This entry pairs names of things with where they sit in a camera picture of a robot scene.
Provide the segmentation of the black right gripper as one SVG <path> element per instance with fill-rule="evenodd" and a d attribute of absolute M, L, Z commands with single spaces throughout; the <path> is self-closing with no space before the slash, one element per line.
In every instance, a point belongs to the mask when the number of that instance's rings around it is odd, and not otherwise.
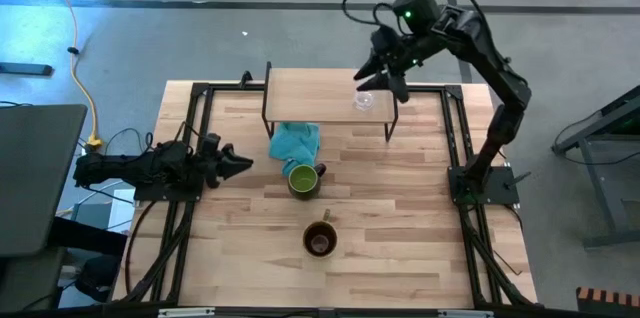
<path fill-rule="evenodd" d="M 404 73 L 415 66 L 421 67 L 423 61 L 424 54 L 416 38 L 401 36 L 389 26 L 381 26 L 372 33 L 372 55 L 353 79 L 361 80 L 375 74 L 360 85 L 361 90 L 392 90 L 394 83 L 389 75 L 379 71 Z"/>

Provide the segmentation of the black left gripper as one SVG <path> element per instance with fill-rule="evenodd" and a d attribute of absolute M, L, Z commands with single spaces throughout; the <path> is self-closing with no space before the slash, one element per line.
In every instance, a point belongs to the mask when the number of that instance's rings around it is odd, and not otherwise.
<path fill-rule="evenodd" d="M 219 149 L 221 137 L 215 133 L 207 133 L 200 138 L 198 147 L 192 155 L 192 164 L 200 173 L 209 188 L 218 188 L 220 182 L 219 165 L 222 162 L 222 177 L 231 178 L 248 169 L 254 163 L 252 159 L 236 157 L 234 145 L 227 143 Z"/>

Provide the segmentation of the clear plastic cup with handle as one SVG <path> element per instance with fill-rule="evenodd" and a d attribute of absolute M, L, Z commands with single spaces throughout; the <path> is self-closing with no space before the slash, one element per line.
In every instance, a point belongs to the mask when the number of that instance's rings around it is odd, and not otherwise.
<path fill-rule="evenodd" d="M 371 109 L 375 104 L 375 96 L 368 91 L 356 91 L 354 94 L 354 106 L 361 111 Z"/>

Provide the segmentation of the black mug with green inside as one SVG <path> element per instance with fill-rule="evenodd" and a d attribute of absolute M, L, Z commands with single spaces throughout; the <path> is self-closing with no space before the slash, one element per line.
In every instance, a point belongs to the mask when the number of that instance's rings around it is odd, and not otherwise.
<path fill-rule="evenodd" d="M 321 179 L 326 172 L 326 165 L 298 165 L 288 176 L 288 189 L 291 195 L 301 201 L 309 201 L 318 197 Z"/>

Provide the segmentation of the large brown teal glazed mug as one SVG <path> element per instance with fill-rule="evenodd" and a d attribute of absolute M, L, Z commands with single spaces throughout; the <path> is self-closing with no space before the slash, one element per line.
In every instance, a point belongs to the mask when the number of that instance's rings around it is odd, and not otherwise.
<path fill-rule="evenodd" d="M 338 234 L 334 226 L 329 222 L 331 211 L 326 209 L 322 218 L 310 223 L 302 235 L 302 244 L 305 251 L 314 258 L 326 258 L 336 249 Z"/>

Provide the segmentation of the wooden shelf with black legs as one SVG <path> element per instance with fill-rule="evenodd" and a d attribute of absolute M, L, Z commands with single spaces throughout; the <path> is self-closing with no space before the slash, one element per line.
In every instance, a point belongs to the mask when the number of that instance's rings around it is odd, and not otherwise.
<path fill-rule="evenodd" d="M 399 118 L 397 102 L 389 91 L 373 91 L 367 102 L 349 68 L 274 68 L 266 66 L 262 120 L 269 136 L 277 123 L 382 124 L 390 139 Z"/>

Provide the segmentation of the teal cloth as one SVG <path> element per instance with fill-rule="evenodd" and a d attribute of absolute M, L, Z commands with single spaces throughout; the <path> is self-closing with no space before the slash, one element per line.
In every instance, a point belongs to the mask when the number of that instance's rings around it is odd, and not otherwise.
<path fill-rule="evenodd" d="M 282 122 L 271 138 L 269 157 L 283 162 L 281 172 L 288 177 L 297 166 L 314 166 L 319 149 L 318 125 Z"/>

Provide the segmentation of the black chair seat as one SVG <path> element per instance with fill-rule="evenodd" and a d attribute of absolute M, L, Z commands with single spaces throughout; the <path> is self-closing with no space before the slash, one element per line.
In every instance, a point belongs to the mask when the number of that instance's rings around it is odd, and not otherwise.
<path fill-rule="evenodd" d="M 109 298 L 114 280 L 119 271 L 120 257 L 102 255 L 87 260 L 75 280 L 75 288 L 92 298 L 105 303 Z"/>

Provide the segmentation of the grey desk top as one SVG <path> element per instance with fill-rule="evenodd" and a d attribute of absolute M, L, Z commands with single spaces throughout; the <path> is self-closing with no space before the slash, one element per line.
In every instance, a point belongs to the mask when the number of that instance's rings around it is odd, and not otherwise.
<path fill-rule="evenodd" d="M 86 115 L 81 104 L 0 108 L 0 258 L 46 246 Z"/>

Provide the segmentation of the black flat floor bar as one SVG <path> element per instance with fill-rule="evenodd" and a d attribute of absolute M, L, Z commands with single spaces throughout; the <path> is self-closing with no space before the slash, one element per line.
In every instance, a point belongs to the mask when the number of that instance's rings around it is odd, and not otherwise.
<path fill-rule="evenodd" d="M 0 73 L 15 75 L 50 76 L 53 68 L 45 64 L 0 62 Z"/>

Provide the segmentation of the grey metal stand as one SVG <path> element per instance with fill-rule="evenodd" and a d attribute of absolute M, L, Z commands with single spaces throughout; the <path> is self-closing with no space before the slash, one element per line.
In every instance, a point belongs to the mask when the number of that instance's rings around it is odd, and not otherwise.
<path fill-rule="evenodd" d="M 640 242 L 627 203 L 640 203 L 640 85 L 564 127 L 553 153 L 586 168 L 608 232 L 583 240 L 586 249 Z"/>

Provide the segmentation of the orange black striped object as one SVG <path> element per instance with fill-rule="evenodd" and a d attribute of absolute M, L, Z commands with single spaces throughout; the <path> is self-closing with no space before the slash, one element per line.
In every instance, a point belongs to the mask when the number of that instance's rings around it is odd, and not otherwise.
<path fill-rule="evenodd" d="M 577 287 L 576 301 L 580 312 L 617 318 L 640 318 L 640 295 Z"/>

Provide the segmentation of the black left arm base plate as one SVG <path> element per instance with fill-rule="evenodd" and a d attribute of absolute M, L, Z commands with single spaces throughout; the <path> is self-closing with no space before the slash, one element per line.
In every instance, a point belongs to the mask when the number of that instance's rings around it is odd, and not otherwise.
<path fill-rule="evenodd" d="M 135 185 L 135 201 L 195 202 L 202 195 L 203 178 L 186 183 L 140 183 Z"/>

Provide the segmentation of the silver metal bracket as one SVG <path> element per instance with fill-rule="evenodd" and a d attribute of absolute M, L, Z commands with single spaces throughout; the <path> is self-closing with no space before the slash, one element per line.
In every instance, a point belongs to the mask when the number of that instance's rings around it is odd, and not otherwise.
<path fill-rule="evenodd" d="M 491 311 L 443 309 L 438 311 L 438 318 L 495 318 Z"/>
<path fill-rule="evenodd" d="M 157 318 L 211 318 L 214 316 L 215 309 L 211 307 L 180 307 L 160 309 Z"/>

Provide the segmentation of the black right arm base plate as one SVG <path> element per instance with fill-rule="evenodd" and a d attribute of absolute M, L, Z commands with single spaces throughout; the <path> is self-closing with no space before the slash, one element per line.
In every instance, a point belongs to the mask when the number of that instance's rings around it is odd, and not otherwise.
<path fill-rule="evenodd" d="M 456 205 L 511 205 L 519 202 L 516 178 L 510 167 L 490 167 L 478 184 L 465 176 L 462 166 L 447 170 L 451 199 Z"/>

